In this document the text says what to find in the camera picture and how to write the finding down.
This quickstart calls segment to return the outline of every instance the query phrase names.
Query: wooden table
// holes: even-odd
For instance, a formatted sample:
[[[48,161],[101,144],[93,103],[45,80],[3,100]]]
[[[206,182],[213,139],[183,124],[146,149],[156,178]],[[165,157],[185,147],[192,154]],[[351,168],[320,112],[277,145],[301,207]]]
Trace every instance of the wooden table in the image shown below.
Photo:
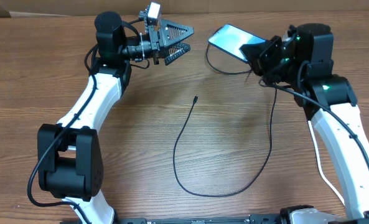
[[[339,199],[321,179],[304,113],[280,92],[274,112],[273,152],[258,180],[228,198],[184,192],[174,179],[172,150],[199,95],[177,147],[182,183],[198,193],[222,194],[245,186],[268,153],[272,89],[251,75],[227,76],[206,66],[208,37],[230,23],[262,38],[281,35],[289,24],[322,22],[335,36],[334,72],[347,77],[359,100],[369,139],[369,11],[259,12],[163,15],[193,26],[192,50],[165,67],[133,69],[128,89],[100,131],[105,167],[102,190],[119,216],[146,218],[223,217],[277,213],[310,204],[344,215]],[[131,21],[135,16],[124,16]],[[0,19],[0,223],[58,223],[75,219],[67,206],[39,208],[26,195],[37,158],[36,134],[73,106],[87,83],[83,57],[96,42],[94,17]],[[247,66],[212,50],[210,60],[228,71]],[[326,176],[340,188],[319,141]],[[57,199],[35,183],[34,197]]]

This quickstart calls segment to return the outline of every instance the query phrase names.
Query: wooden backdrop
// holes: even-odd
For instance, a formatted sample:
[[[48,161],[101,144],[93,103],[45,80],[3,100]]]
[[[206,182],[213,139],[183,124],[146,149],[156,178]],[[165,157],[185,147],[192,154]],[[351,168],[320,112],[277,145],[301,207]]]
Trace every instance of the wooden backdrop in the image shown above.
[[[335,36],[334,72],[353,85],[369,139],[369,11],[164,18],[195,28],[187,41],[192,50],[167,67],[133,68],[128,89],[99,135],[105,166],[102,191],[119,216],[241,216],[277,213],[299,204],[344,215],[339,199],[317,171],[304,113],[287,93],[279,92],[277,99],[271,158],[258,180],[242,194],[228,198],[187,194],[174,179],[172,149],[194,95],[198,95],[177,147],[177,171],[189,190],[205,194],[238,190],[265,160],[274,91],[258,86],[254,75],[220,75],[205,63],[208,37],[226,23],[266,39],[283,34],[289,24],[329,24]],[[26,186],[37,159],[37,130],[64,116],[86,86],[83,57],[96,42],[93,20],[0,19],[0,223],[58,223],[75,218],[67,206],[33,206]],[[247,69],[215,49],[210,60],[227,71]],[[321,141],[319,144],[324,172],[340,188],[328,153]],[[33,193],[41,202],[56,201],[36,183]]]

